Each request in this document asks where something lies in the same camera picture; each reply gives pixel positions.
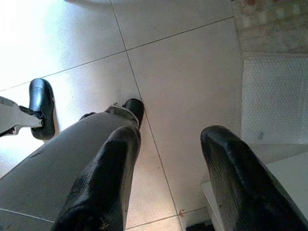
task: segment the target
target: tile floor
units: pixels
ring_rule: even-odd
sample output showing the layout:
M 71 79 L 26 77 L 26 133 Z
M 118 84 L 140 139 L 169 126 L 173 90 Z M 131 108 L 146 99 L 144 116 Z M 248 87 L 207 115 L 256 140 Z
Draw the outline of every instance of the tile floor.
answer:
M 213 124 L 241 131 L 243 62 L 231 1 L 4 4 L 0 95 L 28 106 L 29 81 L 46 78 L 55 95 L 57 132 L 85 113 L 141 98 L 147 117 L 126 228 L 181 231 L 208 220 L 200 132 Z M 0 177 L 42 144 L 26 128 L 2 137 Z M 22 214 L 0 207 L 0 225 L 15 220 L 23 230 L 49 230 L 52 216 L 18 206 L 13 212 Z

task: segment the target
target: bubble wrap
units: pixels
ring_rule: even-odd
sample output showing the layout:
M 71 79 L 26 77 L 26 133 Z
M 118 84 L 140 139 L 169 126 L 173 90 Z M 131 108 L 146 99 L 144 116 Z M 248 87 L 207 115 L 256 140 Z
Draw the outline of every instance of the bubble wrap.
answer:
M 242 139 L 308 143 L 307 55 L 244 55 Z

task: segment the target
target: white floor tile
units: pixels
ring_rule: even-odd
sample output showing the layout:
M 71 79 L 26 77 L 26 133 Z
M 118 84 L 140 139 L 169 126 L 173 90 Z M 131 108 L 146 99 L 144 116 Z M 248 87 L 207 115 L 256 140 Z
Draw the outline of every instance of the white floor tile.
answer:
M 55 98 L 56 130 L 76 123 L 85 113 L 102 112 L 114 102 L 139 98 L 136 82 L 125 53 L 120 53 L 46 78 Z M 0 95 L 18 105 L 29 105 L 29 83 L 0 91 Z M 29 128 L 17 136 L 0 139 L 0 178 L 38 149 Z
M 134 170 L 126 228 L 177 213 L 146 118 L 140 132 L 141 149 Z
M 2 231 L 49 231 L 53 223 L 0 210 Z
M 201 208 L 192 212 L 184 213 L 182 217 L 179 216 L 179 218 L 184 230 L 192 225 L 210 220 L 210 216 L 206 208 Z
M 128 231 L 182 231 L 182 228 L 179 219 L 175 216 L 128 229 Z
M 0 90 L 124 50 L 110 0 L 3 4 Z
M 177 211 L 205 206 L 200 133 L 241 130 L 242 59 L 233 19 L 130 50 Z
M 232 16 L 230 0 L 112 0 L 127 49 Z

